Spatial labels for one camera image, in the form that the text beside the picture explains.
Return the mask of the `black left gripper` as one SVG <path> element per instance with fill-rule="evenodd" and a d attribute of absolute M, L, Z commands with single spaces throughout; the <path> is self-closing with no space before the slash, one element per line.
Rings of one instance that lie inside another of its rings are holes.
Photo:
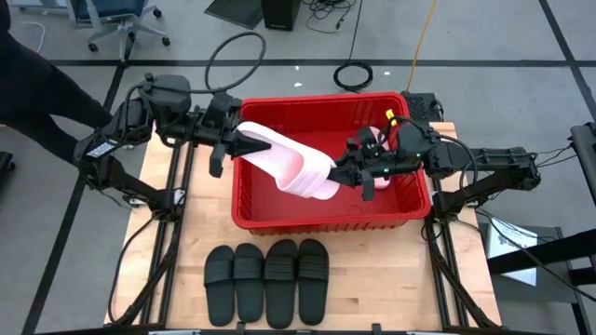
<path fill-rule="evenodd" d="M 209 174 L 214 178 L 222 176 L 223 161 L 227 154 L 237 158 L 271 149 L 269 142 L 252 138 L 236 130 L 241 104 L 241 99 L 234 98 L 226 92 L 215 93 L 199 123 L 200 143 L 212 147 Z"/>

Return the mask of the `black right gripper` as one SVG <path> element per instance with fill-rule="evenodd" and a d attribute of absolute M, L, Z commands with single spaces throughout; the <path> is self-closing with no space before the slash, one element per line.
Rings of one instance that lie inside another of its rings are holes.
<path fill-rule="evenodd" d="M 355 139 L 346 141 L 346 151 L 334 161 L 328 180 L 360 186 L 362 199 L 372 201 L 376 189 L 388 186 L 394 158 L 387 134 L 377 127 L 363 127 Z"/>

